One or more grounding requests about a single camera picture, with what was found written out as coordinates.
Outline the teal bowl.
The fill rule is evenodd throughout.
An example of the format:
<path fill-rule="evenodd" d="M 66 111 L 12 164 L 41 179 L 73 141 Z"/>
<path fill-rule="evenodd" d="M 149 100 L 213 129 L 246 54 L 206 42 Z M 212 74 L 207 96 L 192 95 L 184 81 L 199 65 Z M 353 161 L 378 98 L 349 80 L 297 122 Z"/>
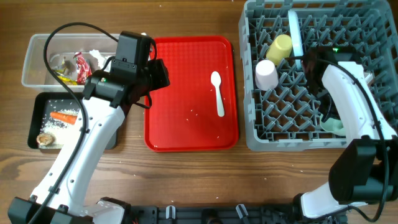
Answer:
<path fill-rule="evenodd" d="M 346 131 L 344 129 L 341 120 L 328 118 L 325 122 L 322 121 L 323 115 L 320 115 L 320 126 L 324 131 L 332 133 L 337 136 L 346 136 Z"/>

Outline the grey dishwasher rack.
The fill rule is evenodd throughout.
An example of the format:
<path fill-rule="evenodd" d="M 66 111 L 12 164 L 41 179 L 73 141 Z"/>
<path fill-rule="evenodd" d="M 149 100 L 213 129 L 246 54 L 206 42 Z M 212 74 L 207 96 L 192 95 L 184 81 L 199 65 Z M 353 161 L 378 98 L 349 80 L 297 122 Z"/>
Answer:
<path fill-rule="evenodd" d="M 298 15 L 302 47 L 353 46 L 375 78 L 371 91 L 387 122 L 397 127 L 397 9 L 387 1 L 248 1 L 239 20 L 244 67 L 246 143 L 252 151 L 345 147 L 343 137 L 320 126 L 320 102 L 294 62 L 282 62 L 278 85 L 262 91 L 255 67 L 274 39 L 289 34 L 289 11 Z"/>

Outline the red plastic tray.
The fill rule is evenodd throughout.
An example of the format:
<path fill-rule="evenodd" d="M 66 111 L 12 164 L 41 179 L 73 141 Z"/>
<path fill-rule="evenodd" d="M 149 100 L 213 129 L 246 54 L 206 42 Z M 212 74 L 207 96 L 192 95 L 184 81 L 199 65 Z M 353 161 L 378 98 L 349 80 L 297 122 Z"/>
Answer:
<path fill-rule="evenodd" d="M 219 35 L 156 38 L 170 85 L 153 91 L 144 141 L 155 152 L 229 149 L 239 139 L 233 50 Z M 219 117 L 211 73 L 221 76 L 225 115 Z"/>

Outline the white plastic spoon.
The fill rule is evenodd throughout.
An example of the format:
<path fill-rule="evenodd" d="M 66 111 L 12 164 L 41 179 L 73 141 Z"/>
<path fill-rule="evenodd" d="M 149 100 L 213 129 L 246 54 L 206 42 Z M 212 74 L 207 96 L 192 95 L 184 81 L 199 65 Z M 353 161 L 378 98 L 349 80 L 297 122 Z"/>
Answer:
<path fill-rule="evenodd" d="M 215 88 L 216 93 L 216 107 L 217 113 L 219 117 L 223 117 L 225 115 L 223 101 L 221 97 L 220 85 L 221 85 L 221 76 L 217 71 L 211 73 L 211 84 Z"/>

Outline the pink plastic cup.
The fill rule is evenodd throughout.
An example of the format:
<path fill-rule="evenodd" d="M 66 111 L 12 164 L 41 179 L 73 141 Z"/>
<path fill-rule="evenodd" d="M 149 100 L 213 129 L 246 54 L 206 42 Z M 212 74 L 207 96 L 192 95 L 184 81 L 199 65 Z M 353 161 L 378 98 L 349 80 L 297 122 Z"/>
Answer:
<path fill-rule="evenodd" d="M 255 82 L 260 90 L 274 89 L 279 84 L 279 77 L 274 63 L 261 60 L 255 67 Z"/>

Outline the red snack wrapper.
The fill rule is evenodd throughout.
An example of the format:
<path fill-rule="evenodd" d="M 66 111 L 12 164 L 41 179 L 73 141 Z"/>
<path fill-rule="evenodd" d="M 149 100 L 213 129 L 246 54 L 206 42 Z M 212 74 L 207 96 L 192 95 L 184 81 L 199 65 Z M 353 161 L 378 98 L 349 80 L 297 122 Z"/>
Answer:
<path fill-rule="evenodd" d="M 83 54 L 78 52 L 73 57 L 77 65 L 77 84 L 84 85 L 86 79 L 92 75 L 90 64 L 85 60 Z"/>

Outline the yellow plastic cup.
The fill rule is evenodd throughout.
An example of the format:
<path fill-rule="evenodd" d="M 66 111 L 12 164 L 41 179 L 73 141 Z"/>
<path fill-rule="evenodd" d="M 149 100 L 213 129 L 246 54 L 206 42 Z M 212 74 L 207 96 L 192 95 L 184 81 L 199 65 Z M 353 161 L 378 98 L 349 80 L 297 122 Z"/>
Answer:
<path fill-rule="evenodd" d="M 278 35 L 269 47 L 266 58 L 278 66 L 282 59 L 290 57 L 292 47 L 292 39 L 289 35 Z"/>

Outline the yellow snack wrapper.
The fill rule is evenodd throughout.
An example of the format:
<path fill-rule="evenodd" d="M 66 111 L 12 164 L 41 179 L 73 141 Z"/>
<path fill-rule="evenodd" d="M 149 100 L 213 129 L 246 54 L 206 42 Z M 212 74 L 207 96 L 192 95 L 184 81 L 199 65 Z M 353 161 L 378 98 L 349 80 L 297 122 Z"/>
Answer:
<path fill-rule="evenodd" d="M 61 79 L 66 85 L 77 85 L 76 65 L 65 57 L 62 59 L 60 65 L 52 68 L 52 71 L 56 73 L 57 77 Z"/>

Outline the orange carrot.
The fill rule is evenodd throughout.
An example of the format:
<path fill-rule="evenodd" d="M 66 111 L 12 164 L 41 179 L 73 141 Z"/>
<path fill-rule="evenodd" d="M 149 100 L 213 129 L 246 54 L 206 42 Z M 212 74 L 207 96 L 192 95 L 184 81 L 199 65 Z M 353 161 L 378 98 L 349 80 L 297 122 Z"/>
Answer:
<path fill-rule="evenodd" d="M 68 123 L 68 124 L 75 124 L 75 122 L 77 120 L 77 116 L 75 116 L 75 115 L 59 113 L 56 111 L 51 112 L 50 116 L 53 119 L 56 119 L 56 120 L 59 120 L 59 121 L 62 121 L 64 123 Z"/>

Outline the light blue plate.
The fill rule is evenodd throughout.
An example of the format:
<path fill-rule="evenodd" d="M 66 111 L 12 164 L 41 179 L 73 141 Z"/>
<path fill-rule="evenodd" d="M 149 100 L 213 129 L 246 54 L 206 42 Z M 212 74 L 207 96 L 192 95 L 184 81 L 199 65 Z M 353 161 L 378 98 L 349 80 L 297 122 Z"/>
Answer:
<path fill-rule="evenodd" d="M 299 18 L 294 10 L 288 11 L 290 37 L 295 57 L 303 56 L 302 38 L 300 33 Z"/>

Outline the brown food scrap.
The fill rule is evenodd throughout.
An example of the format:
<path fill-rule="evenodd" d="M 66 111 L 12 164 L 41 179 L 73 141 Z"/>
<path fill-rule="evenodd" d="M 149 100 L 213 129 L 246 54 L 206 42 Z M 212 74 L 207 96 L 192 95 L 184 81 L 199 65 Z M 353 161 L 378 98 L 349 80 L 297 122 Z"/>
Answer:
<path fill-rule="evenodd" d="M 55 138 L 49 133 L 40 133 L 36 137 L 36 141 L 39 146 L 49 146 L 54 143 Z"/>

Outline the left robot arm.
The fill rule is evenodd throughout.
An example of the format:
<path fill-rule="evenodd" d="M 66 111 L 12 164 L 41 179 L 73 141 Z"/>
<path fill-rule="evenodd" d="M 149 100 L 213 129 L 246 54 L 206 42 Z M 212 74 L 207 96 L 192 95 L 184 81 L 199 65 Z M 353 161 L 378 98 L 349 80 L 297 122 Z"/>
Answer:
<path fill-rule="evenodd" d="M 11 223 L 124 223 L 131 206 L 114 198 L 84 204 L 88 184 L 112 135 L 125 120 L 131 106 L 150 91 L 169 86 L 163 60 L 143 66 L 119 60 L 110 72 L 95 71 L 78 100 L 75 123 L 79 136 L 66 143 L 30 199 L 16 197 L 8 217 Z"/>

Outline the clear plastic bin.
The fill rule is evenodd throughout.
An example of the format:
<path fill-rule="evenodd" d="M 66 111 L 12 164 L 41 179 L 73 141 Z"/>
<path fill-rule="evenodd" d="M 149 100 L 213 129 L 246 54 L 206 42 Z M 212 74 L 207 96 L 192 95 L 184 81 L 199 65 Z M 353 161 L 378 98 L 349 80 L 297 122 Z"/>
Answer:
<path fill-rule="evenodd" d="M 62 87 L 47 70 L 44 63 L 44 45 L 48 34 L 35 34 L 30 38 L 22 70 L 21 83 L 39 92 L 64 92 Z M 90 64 L 91 71 L 99 70 L 93 64 L 91 50 L 99 50 L 105 56 L 115 55 L 117 42 L 104 34 L 57 34 L 47 49 L 47 59 L 51 68 L 60 65 L 65 57 L 76 65 L 73 56 L 81 52 Z"/>

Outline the black plastic bin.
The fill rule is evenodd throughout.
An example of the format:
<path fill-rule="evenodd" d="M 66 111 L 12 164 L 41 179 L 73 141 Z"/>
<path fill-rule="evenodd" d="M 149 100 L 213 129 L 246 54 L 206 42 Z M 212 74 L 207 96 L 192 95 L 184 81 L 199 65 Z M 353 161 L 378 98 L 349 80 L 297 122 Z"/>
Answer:
<path fill-rule="evenodd" d="M 39 135 L 41 121 L 44 115 L 49 114 L 51 111 L 60 110 L 80 111 L 76 101 L 68 93 L 43 92 L 37 95 L 27 138 L 27 145 L 30 148 L 41 149 L 37 144 L 36 137 Z"/>

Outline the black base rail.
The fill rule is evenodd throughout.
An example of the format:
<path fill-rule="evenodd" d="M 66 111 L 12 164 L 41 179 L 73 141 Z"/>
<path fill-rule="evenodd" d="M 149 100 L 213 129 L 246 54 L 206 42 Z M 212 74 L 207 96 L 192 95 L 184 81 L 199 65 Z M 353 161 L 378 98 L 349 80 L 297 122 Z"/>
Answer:
<path fill-rule="evenodd" d="M 345 212 L 326 217 L 322 220 L 311 220 L 301 217 L 299 210 L 292 204 L 274 204 L 265 206 L 234 207 L 167 207 L 132 206 L 123 223 L 140 224 L 206 224 L 206 223 L 328 223 L 347 224 Z"/>

